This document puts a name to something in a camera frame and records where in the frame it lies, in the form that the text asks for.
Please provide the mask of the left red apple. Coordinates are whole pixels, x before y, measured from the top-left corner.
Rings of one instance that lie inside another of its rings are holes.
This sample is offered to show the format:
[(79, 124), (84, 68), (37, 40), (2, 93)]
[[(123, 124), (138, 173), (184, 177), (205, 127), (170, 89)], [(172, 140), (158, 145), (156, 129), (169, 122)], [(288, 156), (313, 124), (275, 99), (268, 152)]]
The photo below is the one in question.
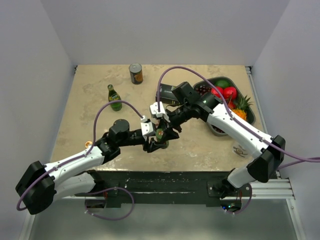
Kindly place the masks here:
[(224, 94), (224, 89), (219, 87), (219, 86), (216, 86), (216, 87), (213, 87), (211, 88), (211, 91), (210, 91), (213, 95), (217, 96), (218, 98), (222, 99), (223, 98), (223, 94)]

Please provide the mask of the small orange cap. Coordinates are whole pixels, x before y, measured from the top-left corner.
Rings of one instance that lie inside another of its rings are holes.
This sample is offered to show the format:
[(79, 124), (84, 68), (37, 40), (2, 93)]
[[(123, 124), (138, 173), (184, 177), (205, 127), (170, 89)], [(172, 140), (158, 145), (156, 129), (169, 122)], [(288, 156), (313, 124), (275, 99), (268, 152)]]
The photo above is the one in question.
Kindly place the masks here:
[(89, 148), (93, 143), (91, 141), (87, 141), (84, 145), (86, 148)]

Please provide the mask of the peach red fruit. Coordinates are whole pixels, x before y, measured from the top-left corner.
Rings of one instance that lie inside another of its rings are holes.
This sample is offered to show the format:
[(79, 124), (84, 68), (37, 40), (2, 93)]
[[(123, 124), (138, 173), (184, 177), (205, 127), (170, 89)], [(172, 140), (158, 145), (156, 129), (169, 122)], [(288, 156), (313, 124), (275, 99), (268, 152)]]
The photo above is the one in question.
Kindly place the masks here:
[(236, 105), (231, 98), (227, 99), (226, 102), (229, 109), (234, 110), (236, 108)]

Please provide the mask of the green pill bottle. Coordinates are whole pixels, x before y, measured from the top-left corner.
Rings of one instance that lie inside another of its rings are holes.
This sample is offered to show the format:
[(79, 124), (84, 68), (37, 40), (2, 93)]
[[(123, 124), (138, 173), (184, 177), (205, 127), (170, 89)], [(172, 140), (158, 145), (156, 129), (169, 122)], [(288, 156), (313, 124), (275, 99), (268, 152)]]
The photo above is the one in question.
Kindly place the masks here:
[(163, 138), (164, 137), (164, 131), (161, 128), (158, 128), (156, 130), (155, 137), (156, 137), (157, 143), (161, 145), (162, 149), (166, 149), (169, 146), (169, 142), (168, 141), (164, 141), (164, 138)]

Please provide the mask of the right red apple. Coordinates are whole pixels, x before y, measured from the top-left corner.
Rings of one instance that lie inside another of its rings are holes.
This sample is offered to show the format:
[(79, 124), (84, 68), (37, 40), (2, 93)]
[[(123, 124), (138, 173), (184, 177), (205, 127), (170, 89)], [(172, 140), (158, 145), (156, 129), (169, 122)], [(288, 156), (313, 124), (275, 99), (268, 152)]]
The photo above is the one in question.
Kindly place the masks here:
[(223, 89), (223, 97), (225, 100), (231, 99), (234, 100), (238, 96), (238, 91), (235, 87), (229, 86)]

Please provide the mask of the white paper cup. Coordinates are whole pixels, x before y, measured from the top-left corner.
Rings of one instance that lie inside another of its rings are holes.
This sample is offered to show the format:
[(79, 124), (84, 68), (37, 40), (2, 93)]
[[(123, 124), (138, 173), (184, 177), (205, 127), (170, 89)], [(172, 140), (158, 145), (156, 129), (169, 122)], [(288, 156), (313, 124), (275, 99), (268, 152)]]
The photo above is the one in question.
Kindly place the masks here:
[(247, 158), (249, 156), (248, 152), (237, 141), (233, 142), (231, 150), (238, 157)]

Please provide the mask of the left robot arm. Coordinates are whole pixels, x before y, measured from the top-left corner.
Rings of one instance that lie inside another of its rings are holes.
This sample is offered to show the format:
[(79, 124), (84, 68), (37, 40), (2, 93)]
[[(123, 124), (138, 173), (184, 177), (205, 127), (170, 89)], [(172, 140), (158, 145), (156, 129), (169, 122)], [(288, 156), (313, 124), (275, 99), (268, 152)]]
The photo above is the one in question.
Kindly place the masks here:
[(46, 210), (54, 201), (82, 193), (99, 196), (104, 184), (87, 172), (88, 169), (112, 161), (121, 153), (121, 147), (141, 145), (152, 153), (165, 145), (165, 138), (155, 140), (158, 131), (168, 136), (170, 122), (161, 119), (158, 124), (144, 119), (140, 128), (130, 130), (125, 119), (116, 120), (100, 139), (88, 148), (57, 162), (31, 163), (15, 187), (19, 195), (16, 209), (36, 215)]

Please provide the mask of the small pineapple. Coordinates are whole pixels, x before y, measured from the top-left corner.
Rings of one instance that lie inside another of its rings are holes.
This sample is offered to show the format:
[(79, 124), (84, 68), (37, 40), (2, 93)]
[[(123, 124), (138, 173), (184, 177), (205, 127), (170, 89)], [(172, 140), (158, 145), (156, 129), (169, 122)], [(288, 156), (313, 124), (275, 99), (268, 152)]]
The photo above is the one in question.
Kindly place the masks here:
[(231, 107), (231, 110), (238, 115), (241, 119), (247, 121), (248, 118), (248, 109), (253, 104), (251, 101), (251, 97), (242, 96), (238, 98), (237, 103), (234, 104), (234, 106)]

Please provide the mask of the aluminium frame rail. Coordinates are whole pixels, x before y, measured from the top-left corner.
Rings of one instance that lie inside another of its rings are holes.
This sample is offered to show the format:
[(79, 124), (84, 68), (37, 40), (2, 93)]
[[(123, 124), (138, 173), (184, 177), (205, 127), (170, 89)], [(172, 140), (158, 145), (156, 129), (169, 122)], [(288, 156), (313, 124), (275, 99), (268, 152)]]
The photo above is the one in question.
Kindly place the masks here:
[(296, 199), (288, 178), (282, 179), (279, 171), (275, 172), (276, 179), (271, 179), (267, 183), (252, 183), (252, 199), (262, 200), (285, 200), (289, 222), (294, 229), (293, 239), (305, 240), (306, 234), (300, 215), (297, 212)]

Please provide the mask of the orange black tin can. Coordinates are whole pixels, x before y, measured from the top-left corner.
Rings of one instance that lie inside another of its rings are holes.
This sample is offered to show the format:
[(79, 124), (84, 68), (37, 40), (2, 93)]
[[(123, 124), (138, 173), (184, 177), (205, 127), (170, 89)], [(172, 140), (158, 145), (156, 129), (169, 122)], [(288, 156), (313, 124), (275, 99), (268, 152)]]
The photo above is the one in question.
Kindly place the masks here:
[(139, 63), (132, 63), (128, 69), (131, 82), (135, 85), (141, 84), (143, 82), (142, 66)]

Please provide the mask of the black green carton box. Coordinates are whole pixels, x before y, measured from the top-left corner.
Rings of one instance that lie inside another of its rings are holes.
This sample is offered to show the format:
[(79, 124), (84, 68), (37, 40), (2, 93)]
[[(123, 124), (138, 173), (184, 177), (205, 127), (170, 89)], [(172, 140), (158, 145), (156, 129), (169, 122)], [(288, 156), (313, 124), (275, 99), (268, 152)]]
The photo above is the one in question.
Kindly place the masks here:
[(169, 84), (160, 84), (160, 93), (159, 93), (159, 101), (163, 104), (171, 105), (171, 106), (178, 106), (180, 102), (173, 94), (173, 90), (175, 89), (174, 85)]

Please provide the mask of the green lime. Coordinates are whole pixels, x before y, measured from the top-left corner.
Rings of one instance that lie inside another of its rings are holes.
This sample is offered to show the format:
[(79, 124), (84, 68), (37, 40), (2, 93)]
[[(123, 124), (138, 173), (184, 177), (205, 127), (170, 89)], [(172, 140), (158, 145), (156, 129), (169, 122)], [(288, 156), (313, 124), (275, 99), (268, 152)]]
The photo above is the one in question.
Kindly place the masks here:
[(220, 87), (222, 89), (228, 88), (230, 86), (229, 82), (225, 79), (219, 79), (215, 82), (216, 87)]

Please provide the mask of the red apple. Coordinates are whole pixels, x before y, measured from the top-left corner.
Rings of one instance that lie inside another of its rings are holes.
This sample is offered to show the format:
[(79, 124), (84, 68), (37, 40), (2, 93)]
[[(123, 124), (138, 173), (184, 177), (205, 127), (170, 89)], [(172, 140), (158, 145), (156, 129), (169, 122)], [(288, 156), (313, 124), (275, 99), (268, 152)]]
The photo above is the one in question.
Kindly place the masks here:
[(213, 87), (211, 88), (211, 91), (210, 91), (213, 95), (217, 96), (218, 98), (222, 99), (223, 98), (223, 94), (224, 94), (224, 89), (219, 87), (219, 86), (216, 86), (216, 87)]
[(234, 100), (238, 96), (238, 91), (235, 87), (229, 86), (223, 89), (223, 97), (225, 100), (231, 99)]

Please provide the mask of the dark red grapes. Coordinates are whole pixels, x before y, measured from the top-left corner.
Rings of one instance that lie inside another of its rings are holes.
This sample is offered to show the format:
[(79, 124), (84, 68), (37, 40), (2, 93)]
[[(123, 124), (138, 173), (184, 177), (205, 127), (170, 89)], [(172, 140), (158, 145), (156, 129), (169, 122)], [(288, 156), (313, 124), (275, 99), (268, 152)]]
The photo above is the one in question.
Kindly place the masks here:
[(198, 87), (195, 88), (195, 91), (200, 95), (203, 96), (206, 93), (210, 93), (211, 92), (211, 88), (205, 85), (200, 85)]

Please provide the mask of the green glass bottle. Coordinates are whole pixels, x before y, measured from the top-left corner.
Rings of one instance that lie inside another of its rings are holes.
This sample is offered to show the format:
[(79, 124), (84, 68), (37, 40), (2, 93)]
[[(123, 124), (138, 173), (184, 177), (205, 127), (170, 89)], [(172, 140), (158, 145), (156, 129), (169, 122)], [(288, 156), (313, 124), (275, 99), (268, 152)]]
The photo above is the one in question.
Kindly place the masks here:
[[(120, 95), (115, 91), (114, 86), (112, 84), (109, 84), (107, 86), (107, 89), (108, 89), (108, 101), (109, 102), (114, 102), (114, 101), (121, 100)], [(122, 103), (121, 102), (111, 103), (110, 106), (116, 112), (120, 111), (122, 109)]]

